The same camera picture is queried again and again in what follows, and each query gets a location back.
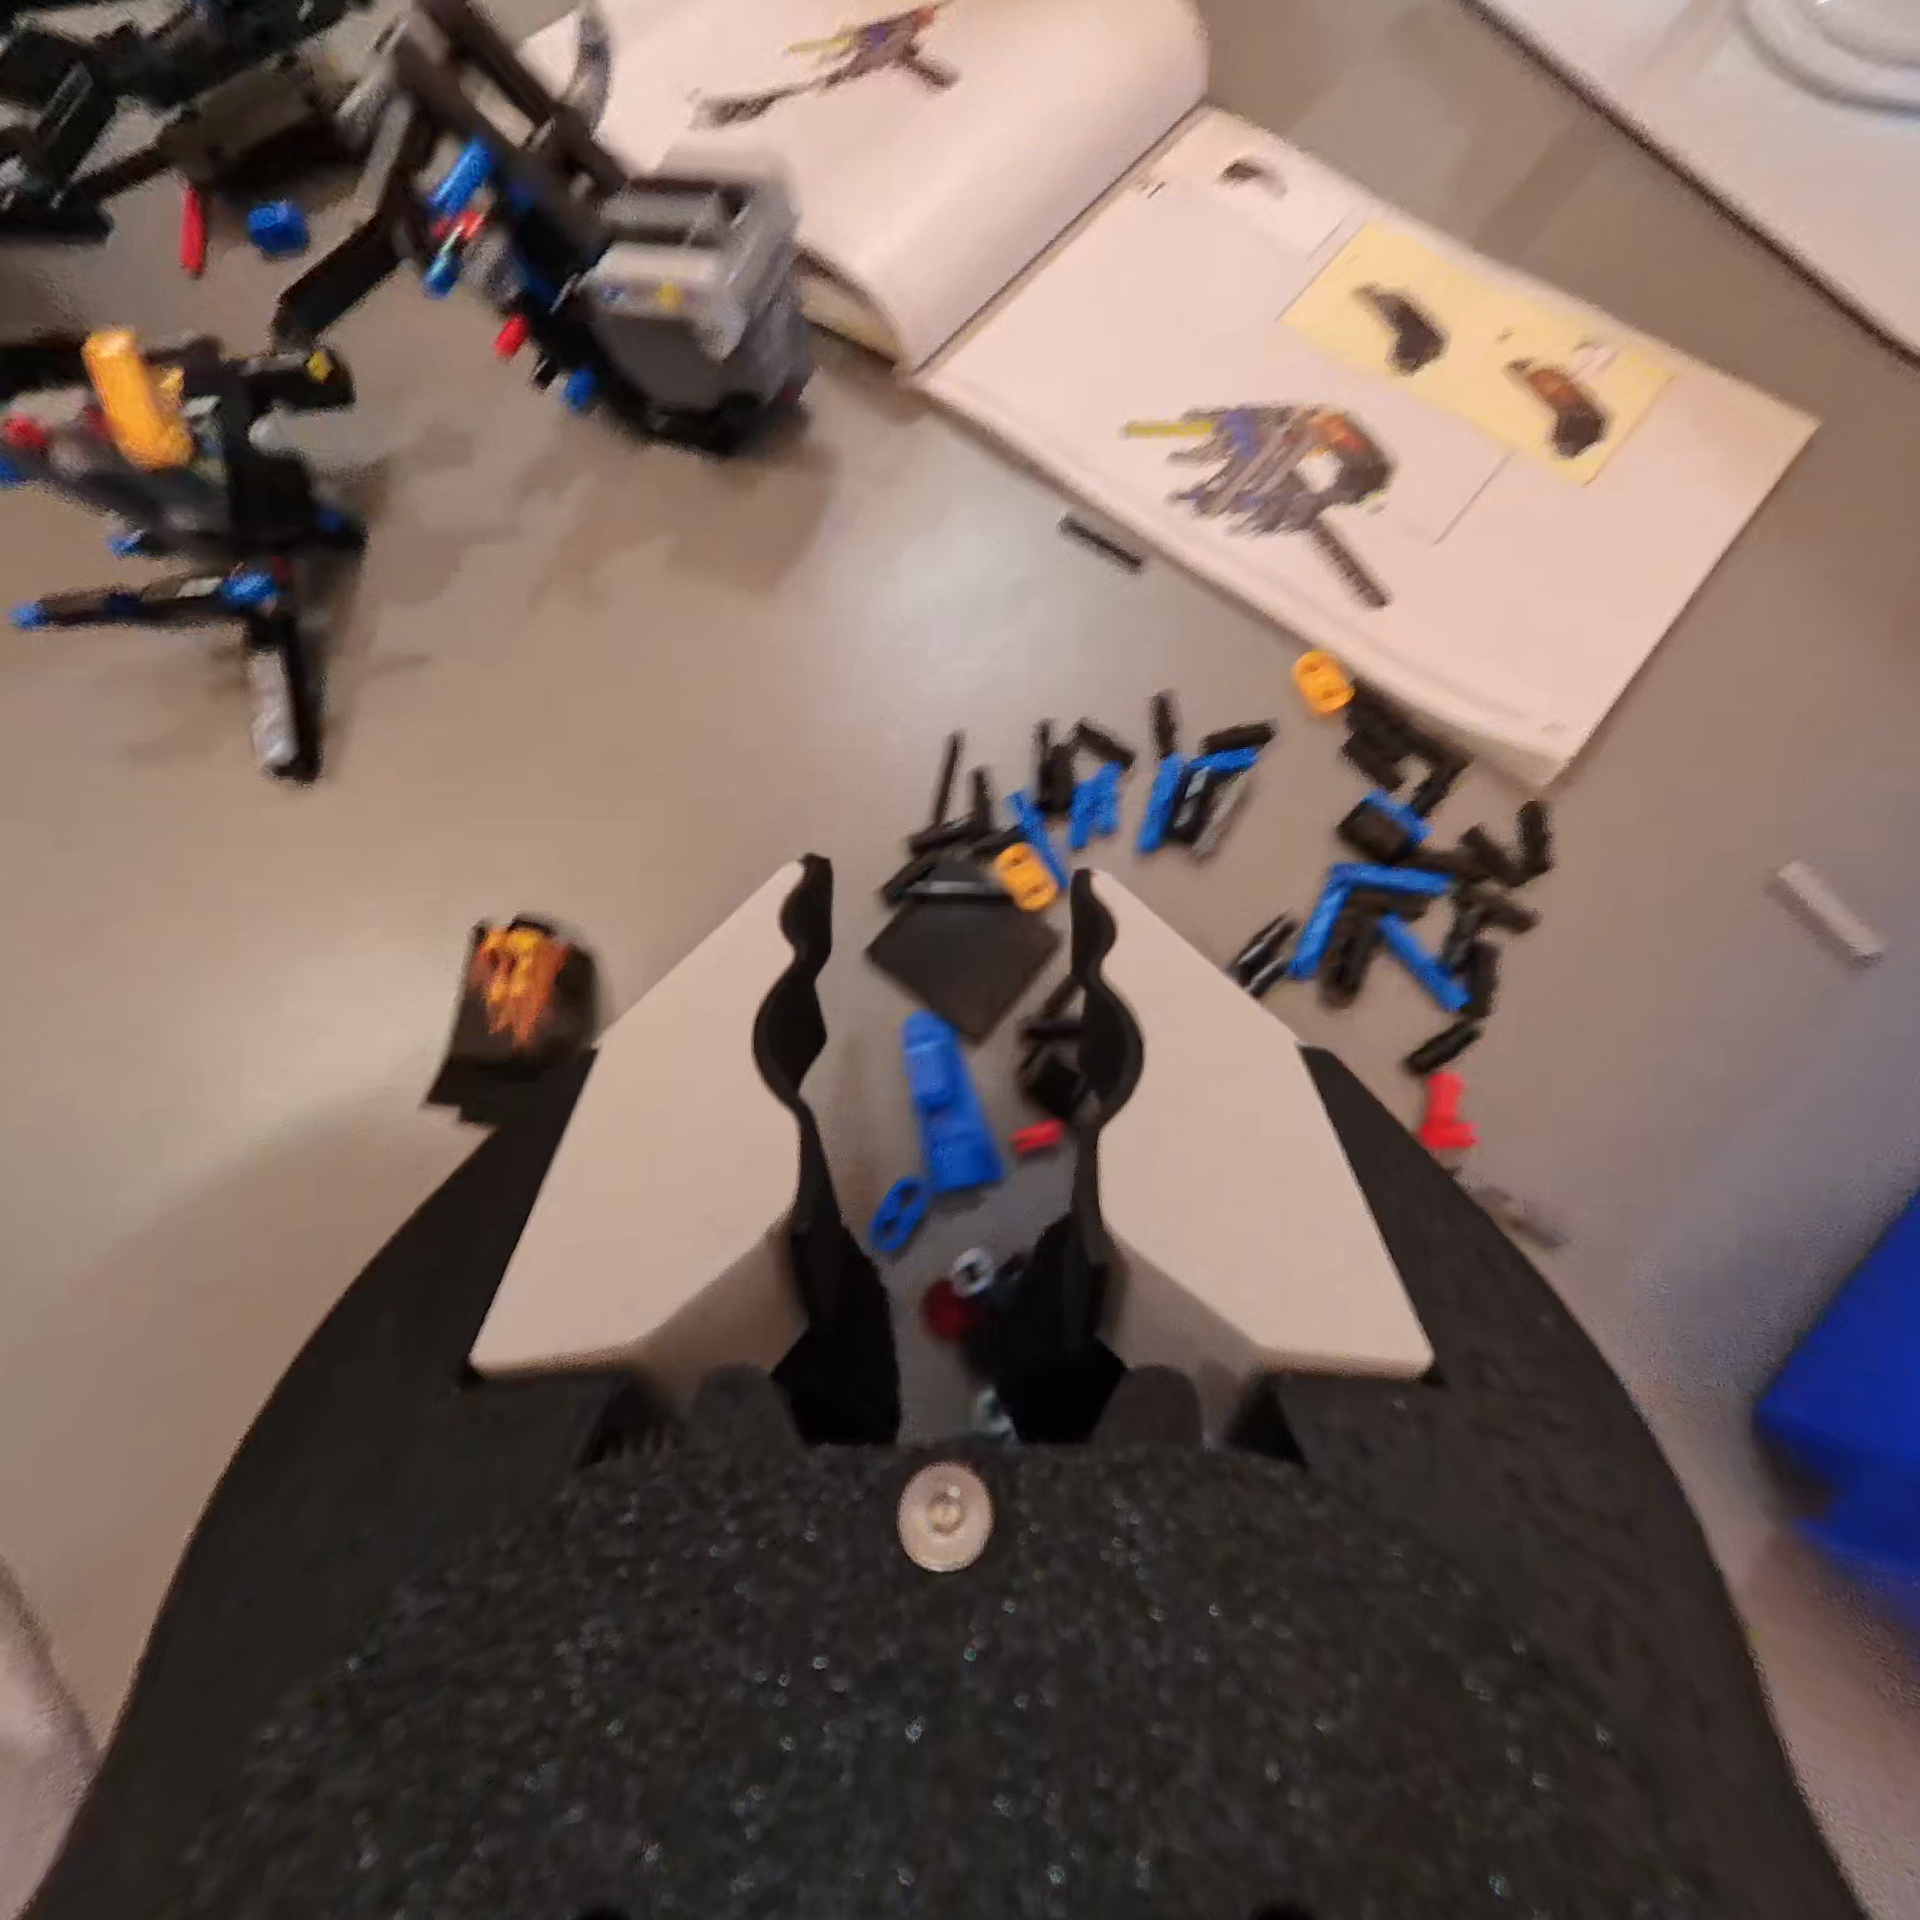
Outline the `grey lego pin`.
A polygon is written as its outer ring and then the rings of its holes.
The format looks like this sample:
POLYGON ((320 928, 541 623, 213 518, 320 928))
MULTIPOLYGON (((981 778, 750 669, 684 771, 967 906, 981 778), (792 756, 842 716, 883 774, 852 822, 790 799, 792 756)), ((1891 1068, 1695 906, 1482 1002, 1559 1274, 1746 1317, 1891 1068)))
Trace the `grey lego pin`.
POLYGON ((1846 967, 1870 970, 1883 957, 1886 943, 1875 925, 1806 859, 1775 868, 1766 888, 1846 967))

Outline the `black square lego plate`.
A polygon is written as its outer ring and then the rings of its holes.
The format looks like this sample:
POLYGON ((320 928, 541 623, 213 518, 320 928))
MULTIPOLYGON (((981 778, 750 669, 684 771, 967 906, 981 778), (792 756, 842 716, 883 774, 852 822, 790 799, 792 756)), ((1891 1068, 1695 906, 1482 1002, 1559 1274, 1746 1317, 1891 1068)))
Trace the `black square lego plate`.
POLYGON ((967 1042, 988 1039, 1039 978, 1062 933, 1013 902, 920 899, 874 934, 866 960, 967 1042))

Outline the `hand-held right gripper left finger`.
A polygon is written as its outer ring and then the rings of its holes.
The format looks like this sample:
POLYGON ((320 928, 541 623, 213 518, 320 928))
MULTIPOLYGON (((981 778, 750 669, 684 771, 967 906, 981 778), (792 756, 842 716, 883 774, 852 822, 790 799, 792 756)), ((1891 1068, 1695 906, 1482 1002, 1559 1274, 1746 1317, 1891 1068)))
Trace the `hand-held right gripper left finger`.
POLYGON ((620 1015, 470 1347, 486 1380, 620 1374, 686 1407, 719 1368, 813 1444, 894 1444, 891 1296, 805 1098, 826 1052, 832 863, 799 854, 620 1015))

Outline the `blue plastic bin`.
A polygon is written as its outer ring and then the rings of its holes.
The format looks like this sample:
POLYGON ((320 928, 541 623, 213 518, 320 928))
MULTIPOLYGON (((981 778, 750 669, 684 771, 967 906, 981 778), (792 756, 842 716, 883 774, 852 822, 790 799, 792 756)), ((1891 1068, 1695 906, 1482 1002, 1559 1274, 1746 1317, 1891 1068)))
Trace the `blue plastic bin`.
POLYGON ((1918 1628, 1918 1204, 1909 1203, 1799 1338, 1756 1404, 1794 1528, 1918 1628))

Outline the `long blue lego piece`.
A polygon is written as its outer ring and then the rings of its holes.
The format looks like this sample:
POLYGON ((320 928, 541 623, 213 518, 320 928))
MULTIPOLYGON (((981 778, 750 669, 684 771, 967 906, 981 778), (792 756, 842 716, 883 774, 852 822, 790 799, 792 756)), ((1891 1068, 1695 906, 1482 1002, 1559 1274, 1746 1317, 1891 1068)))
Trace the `long blue lego piece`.
POLYGON ((974 1192, 1003 1180, 1003 1155, 956 1029, 932 1013, 900 1023, 903 1077, 932 1192, 974 1192))

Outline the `pile of small lego pieces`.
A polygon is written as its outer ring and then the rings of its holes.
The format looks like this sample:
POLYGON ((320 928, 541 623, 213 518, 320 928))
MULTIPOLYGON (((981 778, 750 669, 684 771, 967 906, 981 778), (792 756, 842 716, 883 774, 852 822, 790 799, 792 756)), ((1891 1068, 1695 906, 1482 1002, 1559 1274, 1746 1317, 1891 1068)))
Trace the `pile of small lego pieces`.
MULTIPOLYGON (((1311 988, 1343 1010, 1387 963, 1445 1020, 1400 1063, 1424 1080, 1454 1072, 1482 1042, 1504 976, 1504 942, 1541 922, 1524 892, 1555 863, 1551 816, 1541 799, 1518 807, 1509 835, 1472 826, 1447 838, 1437 808, 1470 771, 1466 751, 1327 652, 1291 669, 1302 706, 1339 723, 1339 756, 1362 791, 1332 828, 1334 859, 1302 912, 1264 922, 1226 963, 1253 999, 1311 988)), ((903 863, 878 888, 883 923, 907 900, 974 899, 1043 914, 1064 909, 1077 856, 1115 843, 1130 798, 1139 799, 1135 853, 1216 853, 1278 746, 1271 720, 1239 723, 1183 742, 1171 692, 1148 706, 1140 751, 1080 720, 1035 724, 1024 784, 1002 792, 988 765, 963 765, 967 735, 943 741, 930 816, 903 843, 903 863)))

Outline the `black lego piece orange print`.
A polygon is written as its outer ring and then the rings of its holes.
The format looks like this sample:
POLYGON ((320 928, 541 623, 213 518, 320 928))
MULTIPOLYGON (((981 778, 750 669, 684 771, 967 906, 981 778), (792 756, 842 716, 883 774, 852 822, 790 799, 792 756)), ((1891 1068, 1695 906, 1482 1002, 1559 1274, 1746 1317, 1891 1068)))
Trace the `black lego piece orange print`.
POLYGON ((500 1125, 596 1037, 596 955, 570 928, 516 914, 478 922, 448 1045, 423 1104, 500 1125))

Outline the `black lego assembly yellow part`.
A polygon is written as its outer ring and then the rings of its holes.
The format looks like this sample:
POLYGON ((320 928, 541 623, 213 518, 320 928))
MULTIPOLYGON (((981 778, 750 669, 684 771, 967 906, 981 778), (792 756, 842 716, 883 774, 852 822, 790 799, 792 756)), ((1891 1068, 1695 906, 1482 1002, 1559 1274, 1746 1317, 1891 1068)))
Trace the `black lego assembly yellow part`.
POLYGON ((229 351, 194 336, 147 344, 128 327, 39 331, 3 344, 7 490, 58 493, 114 524, 123 559, 176 559, 150 583, 48 592, 11 613, 26 634, 235 626, 262 774, 314 784, 323 700, 301 618, 315 559, 354 558, 368 528, 311 463, 258 439, 280 415, 343 413, 357 389, 323 344, 229 351))

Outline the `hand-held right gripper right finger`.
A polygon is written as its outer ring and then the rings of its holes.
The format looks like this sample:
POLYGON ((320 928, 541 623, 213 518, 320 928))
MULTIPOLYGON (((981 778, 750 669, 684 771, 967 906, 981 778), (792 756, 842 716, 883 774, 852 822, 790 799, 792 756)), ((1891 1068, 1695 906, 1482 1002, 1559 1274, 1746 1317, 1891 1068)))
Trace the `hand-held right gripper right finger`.
POLYGON ((1226 1440, 1280 1376, 1424 1380, 1432 1342, 1283 1020, 1104 871, 1071 877, 1090 1104, 1002 1314, 1016 1440, 1090 1438, 1164 1368, 1226 1440))

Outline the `grey black lego assembly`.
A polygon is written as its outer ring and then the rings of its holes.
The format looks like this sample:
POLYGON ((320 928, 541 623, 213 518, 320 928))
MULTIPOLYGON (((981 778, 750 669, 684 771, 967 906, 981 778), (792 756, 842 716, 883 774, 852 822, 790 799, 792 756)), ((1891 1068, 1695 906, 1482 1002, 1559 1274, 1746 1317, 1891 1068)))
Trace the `grey black lego assembly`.
POLYGON ((360 216, 278 298, 272 336, 314 348, 403 268, 470 286, 496 350, 541 389, 646 440, 728 456, 783 430, 811 375, 797 212, 780 174, 637 174, 604 141, 613 38, 576 11, 549 87, 478 5, 412 5, 358 98, 360 216))

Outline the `open lego instruction booklet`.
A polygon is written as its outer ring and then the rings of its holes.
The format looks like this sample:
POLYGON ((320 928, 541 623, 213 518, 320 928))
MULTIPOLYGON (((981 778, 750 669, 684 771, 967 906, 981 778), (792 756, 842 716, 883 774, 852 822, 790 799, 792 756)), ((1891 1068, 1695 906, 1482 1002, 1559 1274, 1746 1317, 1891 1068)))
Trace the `open lego instruction booklet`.
POLYGON ((1550 784, 1818 420, 1210 98, 1196 5, 598 5, 637 172, 767 159, 810 316, 1550 784))

